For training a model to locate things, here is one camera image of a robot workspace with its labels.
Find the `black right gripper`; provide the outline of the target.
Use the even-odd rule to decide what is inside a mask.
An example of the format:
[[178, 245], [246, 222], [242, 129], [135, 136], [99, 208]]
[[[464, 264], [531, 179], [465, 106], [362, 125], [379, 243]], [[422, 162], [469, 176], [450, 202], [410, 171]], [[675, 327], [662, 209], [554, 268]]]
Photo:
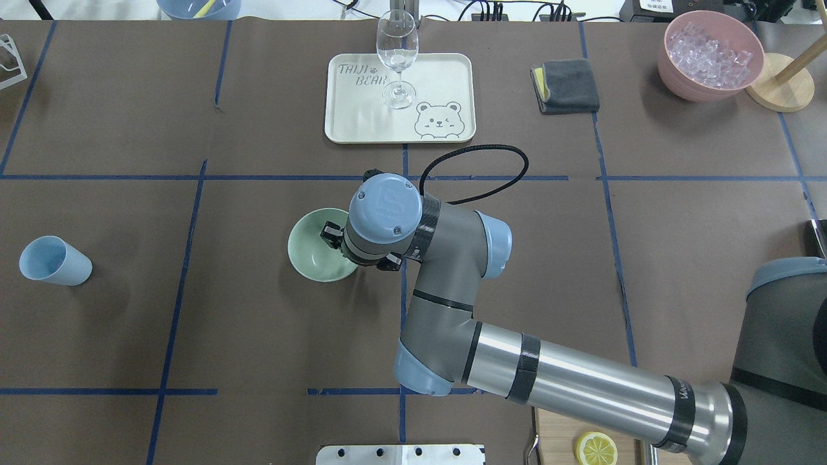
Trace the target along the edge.
[[333, 250], [339, 250], [349, 261], [359, 267], [375, 267], [380, 271], [399, 272], [404, 257], [396, 253], [388, 253], [385, 257], [375, 254], [364, 255], [358, 247], [351, 248], [344, 242], [346, 228], [334, 222], [325, 222], [321, 230], [321, 238]]

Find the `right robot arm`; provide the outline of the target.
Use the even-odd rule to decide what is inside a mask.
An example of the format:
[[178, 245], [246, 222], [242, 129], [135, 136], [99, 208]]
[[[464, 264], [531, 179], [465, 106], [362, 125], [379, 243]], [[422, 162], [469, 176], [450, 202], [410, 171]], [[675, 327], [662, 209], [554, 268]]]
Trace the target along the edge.
[[461, 382], [518, 404], [625, 433], [694, 464], [825, 460], [825, 259], [788, 257], [755, 272], [729, 382], [691, 385], [474, 318], [498, 277], [509, 226], [369, 170], [329, 247], [363, 267], [420, 263], [395, 357], [398, 383], [447, 395]]

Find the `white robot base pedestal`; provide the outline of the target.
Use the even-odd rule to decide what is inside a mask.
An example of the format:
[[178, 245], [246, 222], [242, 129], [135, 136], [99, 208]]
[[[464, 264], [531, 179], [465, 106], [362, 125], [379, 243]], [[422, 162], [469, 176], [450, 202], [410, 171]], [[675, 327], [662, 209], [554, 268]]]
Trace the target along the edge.
[[321, 448], [316, 464], [485, 464], [479, 444], [330, 445]]

